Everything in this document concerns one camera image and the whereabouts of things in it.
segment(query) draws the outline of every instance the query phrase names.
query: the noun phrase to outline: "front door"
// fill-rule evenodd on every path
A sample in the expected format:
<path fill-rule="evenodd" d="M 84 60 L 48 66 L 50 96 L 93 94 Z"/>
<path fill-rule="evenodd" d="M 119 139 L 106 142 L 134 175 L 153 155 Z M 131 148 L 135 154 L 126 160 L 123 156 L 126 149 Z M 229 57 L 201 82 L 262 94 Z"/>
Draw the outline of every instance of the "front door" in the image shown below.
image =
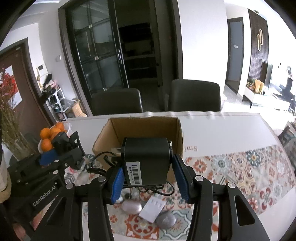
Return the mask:
<path fill-rule="evenodd" d="M 228 34 L 229 56 L 226 85 L 237 94 L 244 58 L 244 24 L 242 18 L 228 19 Z"/>
<path fill-rule="evenodd" d="M 93 94 L 128 88 L 114 0 L 75 3 L 66 11 L 71 49 L 83 91 L 91 106 Z"/>
<path fill-rule="evenodd" d="M 40 140 L 40 130 L 49 127 L 29 84 L 29 73 L 25 68 L 23 45 L 14 47 L 0 55 L 0 68 L 15 80 L 14 103 L 20 132 L 25 137 Z"/>

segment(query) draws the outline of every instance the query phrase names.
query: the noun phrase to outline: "brown door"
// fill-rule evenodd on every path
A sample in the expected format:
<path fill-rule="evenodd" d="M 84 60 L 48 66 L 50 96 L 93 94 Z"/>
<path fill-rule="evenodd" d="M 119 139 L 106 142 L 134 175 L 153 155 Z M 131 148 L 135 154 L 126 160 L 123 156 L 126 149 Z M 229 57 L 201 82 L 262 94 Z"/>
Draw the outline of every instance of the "brown door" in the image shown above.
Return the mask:
<path fill-rule="evenodd" d="M 29 73 L 26 70 L 24 58 L 24 46 L 14 47 L 0 56 L 0 68 L 5 68 L 8 74 L 14 76 L 17 89 L 15 90 L 16 115 L 19 120 L 19 128 L 24 136 L 30 136 L 40 140 L 40 130 L 49 127 L 49 122 L 42 113 L 33 94 L 29 82 Z"/>

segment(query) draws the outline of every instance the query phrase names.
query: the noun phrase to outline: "sliding glass door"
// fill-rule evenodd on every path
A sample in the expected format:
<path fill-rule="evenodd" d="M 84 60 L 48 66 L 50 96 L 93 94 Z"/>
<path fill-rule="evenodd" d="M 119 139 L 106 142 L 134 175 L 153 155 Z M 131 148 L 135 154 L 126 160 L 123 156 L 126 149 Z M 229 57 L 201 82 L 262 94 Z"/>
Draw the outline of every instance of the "sliding glass door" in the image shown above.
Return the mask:
<path fill-rule="evenodd" d="M 128 88 L 114 0 L 76 2 L 66 11 L 72 53 L 83 91 L 93 94 Z"/>

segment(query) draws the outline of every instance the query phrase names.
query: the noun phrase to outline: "barcode label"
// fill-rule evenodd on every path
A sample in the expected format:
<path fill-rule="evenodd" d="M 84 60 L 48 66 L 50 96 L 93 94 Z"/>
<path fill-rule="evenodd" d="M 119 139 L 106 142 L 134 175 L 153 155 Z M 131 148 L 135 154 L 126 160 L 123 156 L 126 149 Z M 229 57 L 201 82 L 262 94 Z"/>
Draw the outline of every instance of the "barcode label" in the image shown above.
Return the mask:
<path fill-rule="evenodd" d="M 126 169 L 128 171 L 128 177 L 129 177 L 131 186 L 141 186 L 142 177 L 141 177 L 140 162 L 139 161 L 126 162 Z"/>

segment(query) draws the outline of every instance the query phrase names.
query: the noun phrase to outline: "power adapter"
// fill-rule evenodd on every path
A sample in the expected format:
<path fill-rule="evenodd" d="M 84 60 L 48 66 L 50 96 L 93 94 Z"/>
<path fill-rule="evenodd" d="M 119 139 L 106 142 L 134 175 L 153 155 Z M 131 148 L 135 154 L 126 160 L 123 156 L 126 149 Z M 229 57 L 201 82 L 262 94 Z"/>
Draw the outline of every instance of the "power adapter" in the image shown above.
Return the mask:
<path fill-rule="evenodd" d="M 165 184 L 172 155 L 172 142 L 166 138 L 125 137 L 121 159 L 128 185 Z"/>

